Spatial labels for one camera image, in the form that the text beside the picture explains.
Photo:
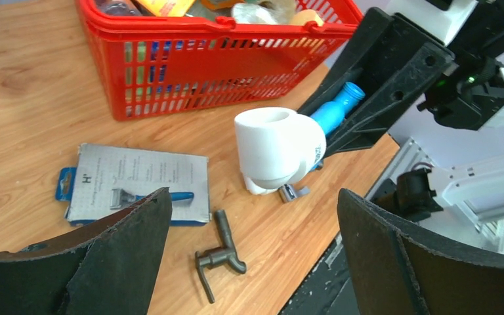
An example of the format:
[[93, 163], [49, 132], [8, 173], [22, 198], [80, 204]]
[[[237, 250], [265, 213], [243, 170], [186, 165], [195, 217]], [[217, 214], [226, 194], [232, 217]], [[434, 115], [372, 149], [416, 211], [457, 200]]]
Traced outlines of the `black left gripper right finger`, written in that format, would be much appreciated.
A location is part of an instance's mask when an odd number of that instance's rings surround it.
[[361, 314], [504, 314], [504, 255], [341, 189], [337, 216]]

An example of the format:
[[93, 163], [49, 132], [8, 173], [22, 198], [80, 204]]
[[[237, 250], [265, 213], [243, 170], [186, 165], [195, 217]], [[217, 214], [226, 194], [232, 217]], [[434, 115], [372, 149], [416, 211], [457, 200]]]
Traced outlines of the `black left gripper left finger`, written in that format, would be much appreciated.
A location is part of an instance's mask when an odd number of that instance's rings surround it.
[[146, 314], [171, 213], [161, 188], [61, 236], [0, 252], [0, 314]]

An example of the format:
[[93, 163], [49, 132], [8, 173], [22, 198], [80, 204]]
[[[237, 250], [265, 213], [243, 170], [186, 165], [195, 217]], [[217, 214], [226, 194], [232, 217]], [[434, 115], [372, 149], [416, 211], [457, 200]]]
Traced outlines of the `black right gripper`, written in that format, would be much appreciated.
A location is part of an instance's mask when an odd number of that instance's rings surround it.
[[[431, 113], [445, 127], [477, 131], [504, 107], [504, 63], [497, 59], [504, 53], [504, 1], [477, 1], [448, 49], [433, 42], [435, 36], [401, 13], [378, 7], [366, 11], [319, 87], [298, 109], [313, 114], [347, 81], [365, 92], [329, 135], [326, 157], [372, 148], [426, 89], [417, 110]], [[453, 59], [456, 67], [440, 76]]]

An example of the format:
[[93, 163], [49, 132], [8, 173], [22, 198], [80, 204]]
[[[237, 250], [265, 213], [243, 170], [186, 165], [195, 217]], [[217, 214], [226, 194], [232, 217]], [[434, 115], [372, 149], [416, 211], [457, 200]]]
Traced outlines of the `blue plastic water faucet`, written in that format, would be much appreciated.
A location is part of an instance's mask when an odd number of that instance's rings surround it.
[[365, 92], [357, 84], [346, 82], [333, 100], [323, 103], [310, 117], [322, 128], [325, 136], [328, 136], [365, 96]]

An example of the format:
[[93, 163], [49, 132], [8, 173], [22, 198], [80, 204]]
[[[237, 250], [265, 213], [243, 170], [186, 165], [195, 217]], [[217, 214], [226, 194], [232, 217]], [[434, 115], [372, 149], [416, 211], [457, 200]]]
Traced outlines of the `white plastic pipe elbow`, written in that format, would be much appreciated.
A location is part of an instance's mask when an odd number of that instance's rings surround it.
[[244, 111], [234, 118], [234, 128], [242, 175], [279, 187], [306, 177], [327, 148], [322, 128], [289, 108]]

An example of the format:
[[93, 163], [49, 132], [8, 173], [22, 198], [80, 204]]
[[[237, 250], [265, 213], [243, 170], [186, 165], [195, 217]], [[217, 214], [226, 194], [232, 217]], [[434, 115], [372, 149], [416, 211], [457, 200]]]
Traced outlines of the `white pipe elbow second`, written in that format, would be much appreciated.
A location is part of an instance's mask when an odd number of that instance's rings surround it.
[[279, 186], [276, 186], [277, 182], [273, 180], [250, 178], [246, 175], [243, 175], [243, 180], [246, 189], [253, 195], [267, 195], [279, 189]]

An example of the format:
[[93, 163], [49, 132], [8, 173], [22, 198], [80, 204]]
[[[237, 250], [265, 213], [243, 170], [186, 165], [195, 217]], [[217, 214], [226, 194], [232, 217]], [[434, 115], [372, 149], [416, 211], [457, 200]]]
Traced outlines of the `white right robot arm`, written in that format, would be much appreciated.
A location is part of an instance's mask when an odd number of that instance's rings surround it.
[[[371, 148], [412, 105], [437, 124], [477, 131], [504, 110], [504, 1], [391, 1], [368, 9], [317, 90], [299, 108], [311, 115], [353, 82], [365, 96], [336, 120], [326, 156]], [[400, 175], [377, 200], [409, 219], [456, 206], [492, 235], [498, 213], [476, 198], [504, 194], [504, 155]]]

